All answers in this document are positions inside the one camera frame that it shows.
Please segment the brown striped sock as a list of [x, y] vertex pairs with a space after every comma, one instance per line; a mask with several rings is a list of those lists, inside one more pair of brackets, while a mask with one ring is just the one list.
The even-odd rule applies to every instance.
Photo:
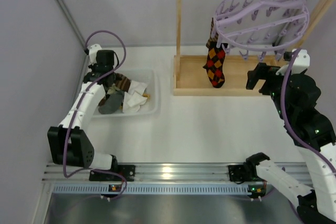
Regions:
[[119, 90], [122, 90], [124, 92], [128, 92], [130, 85], [131, 85], [131, 79], [126, 77], [125, 75], [121, 73], [115, 73], [114, 74], [114, 83], [113, 83]]

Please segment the argyle sock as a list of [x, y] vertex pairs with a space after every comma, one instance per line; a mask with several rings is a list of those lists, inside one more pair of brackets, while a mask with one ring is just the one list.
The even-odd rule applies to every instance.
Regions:
[[207, 45], [208, 54], [203, 69], [206, 70], [207, 77], [213, 88], [221, 88], [225, 83], [223, 72], [224, 61], [226, 57], [225, 50], [222, 47], [216, 47], [217, 42], [210, 42]]
[[207, 40], [206, 47], [208, 49], [210, 49], [210, 47], [214, 47], [215, 45], [217, 45], [217, 41], [218, 41], [218, 33], [215, 31], [214, 20], [212, 19], [209, 39]]

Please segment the purple round clip hanger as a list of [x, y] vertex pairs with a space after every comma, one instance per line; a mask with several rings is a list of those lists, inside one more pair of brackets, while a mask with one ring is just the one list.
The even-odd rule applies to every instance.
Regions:
[[258, 52], [263, 61], [271, 52], [280, 60], [305, 34], [310, 14], [306, 0], [223, 0], [212, 19], [217, 48], [238, 48], [243, 59]]

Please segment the white sock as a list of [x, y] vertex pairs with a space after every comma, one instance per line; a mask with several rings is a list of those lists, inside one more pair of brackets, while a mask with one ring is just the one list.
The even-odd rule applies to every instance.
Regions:
[[137, 92], [133, 94], [125, 93], [123, 99], [123, 113], [137, 113], [142, 105], [147, 102], [147, 97], [144, 97]]
[[148, 86], [147, 83], [137, 82], [135, 80], [132, 80], [131, 83], [130, 83], [128, 93], [130, 95], [133, 95], [134, 93], [138, 93], [139, 95], [143, 95], [145, 93], [145, 90], [146, 90], [147, 86]]

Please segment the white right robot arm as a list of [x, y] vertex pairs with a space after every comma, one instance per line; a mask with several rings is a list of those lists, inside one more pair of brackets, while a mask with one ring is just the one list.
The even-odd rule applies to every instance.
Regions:
[[271, 97], [288, 135], [309, 171], [312, 187], [298, 182], [264, 153], [244, 162], [245, 178], [271, 183], [296, 209], [303, 223], [335, 223], [335, 132], [330, 120], [316, 108], [321, 90], [304, 71], [277, 75], [279, 67], [259, 63], [247, 73], [246, 88], [259, 80], [259, 93]]

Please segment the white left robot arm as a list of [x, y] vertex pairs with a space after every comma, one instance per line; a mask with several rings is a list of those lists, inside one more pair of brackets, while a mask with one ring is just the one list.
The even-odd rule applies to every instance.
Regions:
[[50, 127], [47, 132], [52, 161], [63, 167], [66, 178], [73, 176], [67, 173], [68, 166], [110, 177], [118, 170], [117, 158], [95, 151], [86, 129], [97, 106], [106, 97], [106, 89], [115, 81], [113, 72], [119, 59], [113, 50], [99, 45], [91, 46], [87, 53], [93, 63], [84, 76], [78, 97], [59, 125]]

